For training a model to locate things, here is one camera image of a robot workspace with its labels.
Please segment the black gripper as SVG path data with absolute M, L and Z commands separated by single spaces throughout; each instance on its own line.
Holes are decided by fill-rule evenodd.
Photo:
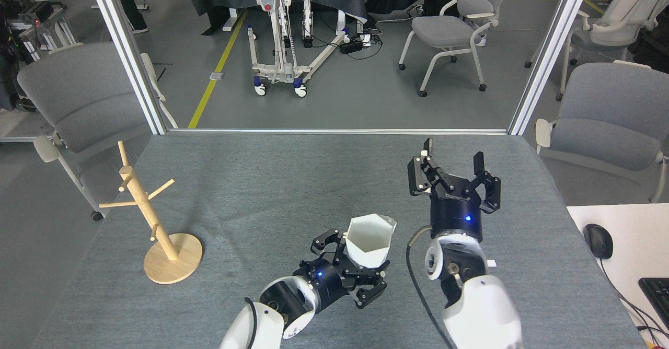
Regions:
M 333 262 L 341 262 L 346 240 L 344 234 L 336 228 L 316 237 L 311 244 L 311 252 L 322 257 L 325 247 L 332 243 L 337 244 Z M 292 275 L 305 278 L 313 287 L 317 297 L 315 313 L 320 313 L 341 297 L 347 296 L 348 292 L 352 294 L 354 291 L 356 307 L 364 309 L 387 287 L 384 277 L 388 266 L 389 263 L 374 269 L 345 266 L 341 280 L 337 269 L 327 260 L 301 261 L 298 270 Z
M 491 214 L 500 208 L 501 180 L 485 170 L 483 152 L 473 156 L 475 177 L 468 183 L 470 200 L 446 197 L 450 191 L 446 173 L 432 159 L 433 139 L 428 138 L 423 150 L 408 162 L 409 194 L 430 196 L 430 237 L 435 239 L 446 232 L 464 233 L 482 240 L 481 211 Z M 478 185 L 485 185 L 485 199 L 476 193 Z

